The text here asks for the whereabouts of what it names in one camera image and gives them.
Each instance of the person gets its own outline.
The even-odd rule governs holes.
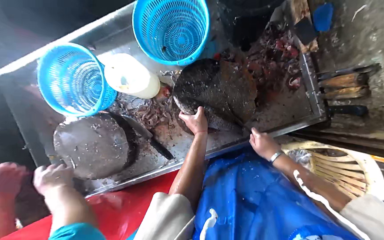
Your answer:
[[[27,174],[24,166],[0,164],[0,238],[16,230],[14,199]],[[52,214],[49,239],[104,239],[96,228],[93,212],[73,187],[72,177],[72,169],[63,164],[40,166],[35,170],[33,184],[44,196],[45,204]]]
[[[384,203],[376,197],[351,200],[282,154],[273,138],[255,128],[252,149],[226,153],[207,166],[204,108],[191,116],[180,112],[179,117],[194,140],[169,193],[154,194],[135,240],[358,239],[300,190],[296,170],[310,191],[362,231],[360,238],[384,239]]]
[[[325,214],[325,206],[317,207],[300,191],[296,171],[310,191],[362,230],[362,239],[384,239],[383,202],[371,195],[351,200],[281,154],[280,145],[255,128],[252,149],[229,152],[207,164],[203,107],[195,115],[179,117],[194,140],[168,194],[154,194],[135,240],[358,239]],[[24,167],[0,164],[0,238],[15,230],[14,198],[25,174]],[[103,240],[94,214],[73,188],[72,175],[64,165],[35,170],[34,186],[53,215],[49,239]]]

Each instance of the concrete floor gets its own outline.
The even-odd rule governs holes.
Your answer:
[[[369,80],[370,97],[329,101],[329,105],[365,105],[367,117],[336,115],[332,128],[340,132],[384,134],[384,0],[333,0],[334,16],[329,32],[318,37],[319,50],[315,54],[320,72],[353,66],[380,63],[382,69]],[[323,0],[309,0],[311,11]],[[361,6],[366,7],[353,15]],[[384,175],[384,164],[379,163]]]

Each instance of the blue apron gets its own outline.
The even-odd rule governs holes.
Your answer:
[[[292,240],[315,235],[358,239],[250,147],[210,160],[193,240],[199,240],[211,208],[218,219],[208,228],[206,240]]]

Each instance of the teal sleeve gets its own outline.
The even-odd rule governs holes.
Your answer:
[[[57,229],[49,240],[105,240],[105,237],[89,223],[73,223]]]

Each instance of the white sleeve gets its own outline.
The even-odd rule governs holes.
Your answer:
[[[192,207],[181,195],[156,193],[134,240],[188,240],[194,230]]]
[[[349,202],[340,212],[371,240],[384,240],[384,202],[371,194]]]

